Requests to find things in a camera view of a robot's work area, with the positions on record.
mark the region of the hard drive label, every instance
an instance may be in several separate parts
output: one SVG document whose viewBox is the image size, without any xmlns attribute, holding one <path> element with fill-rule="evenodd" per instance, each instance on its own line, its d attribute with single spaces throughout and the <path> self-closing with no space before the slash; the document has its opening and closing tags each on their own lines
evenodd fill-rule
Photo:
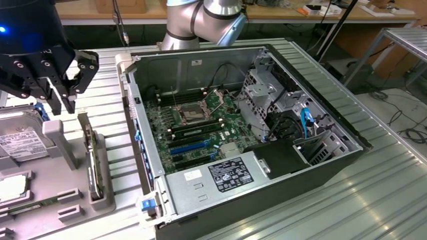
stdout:
<svg viewBox="0 0 427 240">
<path fill-rule="evenodd" d="M 249 170 L 240 157 L 208 166 L 208 170 L 221 193 L 253 182 Z"/>
<path fill-rule="evenodd" d="M 0 136 L 0 148 L 14 159 L 46 151 L 45 145 L 33 130 Z"/>
</svg>

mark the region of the wooden table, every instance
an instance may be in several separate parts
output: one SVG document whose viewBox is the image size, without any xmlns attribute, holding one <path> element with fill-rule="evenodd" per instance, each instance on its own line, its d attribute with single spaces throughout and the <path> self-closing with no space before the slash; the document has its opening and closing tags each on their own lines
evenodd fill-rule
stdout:
<svg viewBox="0 0 427 240">
<path fill-rule="evenodd" d="M 166 12 L 158 0 L 145 0 L 146 13 L 121 14 L 124 24 L 165 24 Z M 78 0 L 55 4 L 57 13 L 63 25 L 113 25 L 112 14 L 97 13 L 93 0 Z M 322 16 L 304 16 L 296 10 L 278 7 L 249 5 L 246 8 L 250 23 L 318 23 Z M 324 23 L 337 23 L 340 15 L 326 16 Z M 357 6 L 346 18 L 346 23 L 412 23 L 416 15 L 396 15 L 392 17 L 374 17 Z"/>
</svg>

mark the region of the power supply label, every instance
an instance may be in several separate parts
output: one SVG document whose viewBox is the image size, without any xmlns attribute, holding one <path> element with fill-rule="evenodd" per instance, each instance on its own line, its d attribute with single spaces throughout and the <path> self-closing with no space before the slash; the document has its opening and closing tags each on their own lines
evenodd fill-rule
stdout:
<svg viewBox="0 0 427 240">
<path fill-rule="evenodd" d="M 245 163 L 237 157 L 208 166 L 217 190 L 224 193 L 244 184 L 253 182 Z"/>
<path fill-rule="evenodd" d="M 11 158 L 21 158 L 46 151 L 35 131 L 0 136 L 0 148 Z"/>
</svg>

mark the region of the motherboard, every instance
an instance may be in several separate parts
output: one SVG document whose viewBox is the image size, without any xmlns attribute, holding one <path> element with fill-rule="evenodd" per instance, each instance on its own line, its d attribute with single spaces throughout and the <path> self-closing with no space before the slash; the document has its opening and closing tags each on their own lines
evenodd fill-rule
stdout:
<svg viewBox="0 0 427 240">
<path fill-rule="evenodd" d="M 214 88 L 197 101 L 169 99 L 142 102 L 166 174 L 236 156 L 258 143 L 240 114 L 242 99 L 226 90 Z"/>
</svg>

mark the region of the circuit board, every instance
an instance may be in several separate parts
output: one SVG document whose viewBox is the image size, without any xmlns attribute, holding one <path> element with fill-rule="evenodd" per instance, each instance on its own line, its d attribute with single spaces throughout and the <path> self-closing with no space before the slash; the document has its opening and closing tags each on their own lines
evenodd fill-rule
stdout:
<svg viewBox="0 0 427 240">
<path fill-rule="evenodd" d="M 234 143 L 241 153 L 244 148 L 258 143 L 250 129 L 248 128 L 248 124 L 240 114 L 240 111 L 237 110 L 237 106 L 233 103 L 232 97 L 228 94 L 222 95 L 224 103 L 216 110 L 214 108 L 220 105 L 220 99 L 214 94 L 209 94 L 205 97 L 204 102 L 204 107 L 206 108 L 206 111 L 209 113 L 212 112 L 209 114 L 208 119 L 220 119 L 222 123 L 220 124 L 221 129 L 217 131 L 214 131 L 213 129 L 212 132 L 206 134 L 202 134 L 201 132 L 201 135 L 198 136 L 202 138 L 202 142 L 205 145 L 204 147 L 185 151 L 178 154 L 170 154 L 170 150 L 173 149 L 173 147 L 170 148 L 169 144 L 173 141 L 170 140 L 168 129 L 170 129 L 172 127 L 178 128 L 181 126 L 192 126 L 193 122 L 189 123 L 189 120 L 193 120 L 194 123 L 200 123 L 206 120 L 200 117 L 200 112 L 192 110 L 188 111 L 188 113 L 197 116 L 197 118 L 185 118 L 184 114 L 180 114 L 177 109 L 192 109 L 193 107 L 200 105 L 201 102 L 188 102 L 177 106 L 173 105 L 160 107 L 154 104 L 153 101 L 144 101 L 146 117 L 150 124 L 152 136 L 154 139 L 162 168 L 166 174 L 182 170 L 181 167 L 177 167 L 177 164 L 181 162 L 188 161 L 189 163 L 190 160 L 202 157 L 208 158 L 208 162 L 224 159 L 226 156 L 220 151 L 220 148 L 224 144 Z M 188 166 L 185 166 L 184 169 L 192 168 L 201 164 L 205 164 L 205 162 L 198 164 L 188 164 Z"/>
</svg>

